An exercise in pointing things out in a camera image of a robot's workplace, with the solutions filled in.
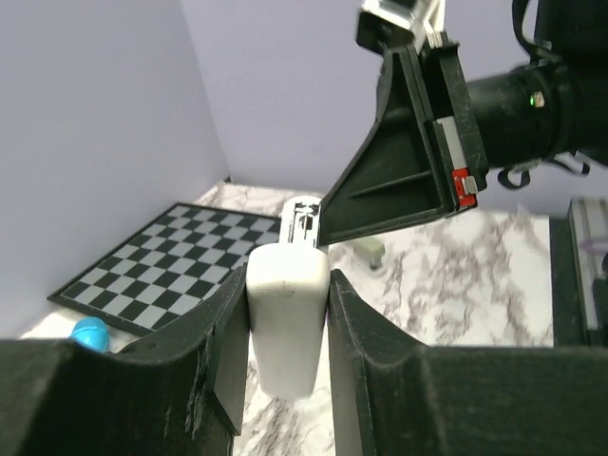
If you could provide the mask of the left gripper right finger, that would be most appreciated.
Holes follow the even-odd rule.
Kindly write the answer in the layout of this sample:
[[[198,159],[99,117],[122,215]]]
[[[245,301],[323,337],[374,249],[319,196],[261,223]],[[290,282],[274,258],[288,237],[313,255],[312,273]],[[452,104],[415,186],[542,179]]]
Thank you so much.
[[[329,358],[339,455],[603,455],[607,352],[430,347],[333,271]]]

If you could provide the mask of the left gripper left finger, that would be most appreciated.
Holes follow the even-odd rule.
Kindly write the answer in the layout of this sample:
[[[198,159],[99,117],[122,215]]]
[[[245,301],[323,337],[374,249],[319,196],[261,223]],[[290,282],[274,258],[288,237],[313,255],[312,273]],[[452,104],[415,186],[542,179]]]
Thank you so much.
[[[66,338],[1,343],[5,455],[228,455],[241,432],[245,272],[118,352]]]

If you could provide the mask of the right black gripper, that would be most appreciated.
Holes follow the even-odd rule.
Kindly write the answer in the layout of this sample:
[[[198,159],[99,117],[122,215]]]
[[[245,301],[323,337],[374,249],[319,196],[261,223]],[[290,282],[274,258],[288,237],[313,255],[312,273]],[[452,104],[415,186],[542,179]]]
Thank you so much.
[[[512,2],[511,15],[530,60],[506,73],[466,85],[451,40],[385,51],[374,123],[321,201],[320,244],[474,208],[489,166],[576,152],[607,163],[606,2],[541,1],[532,40],[527,6]]]

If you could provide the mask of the white stapler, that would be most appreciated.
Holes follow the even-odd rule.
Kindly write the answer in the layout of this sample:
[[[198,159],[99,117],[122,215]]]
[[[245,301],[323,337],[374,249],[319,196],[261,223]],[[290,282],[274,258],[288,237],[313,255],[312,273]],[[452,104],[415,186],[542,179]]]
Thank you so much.
[[[330,284],[318,245],[321,199],[297,196],[283,206],[279,240],[249,255],[246,292],[262,390],[282,400],[310,396],[319,364]]]

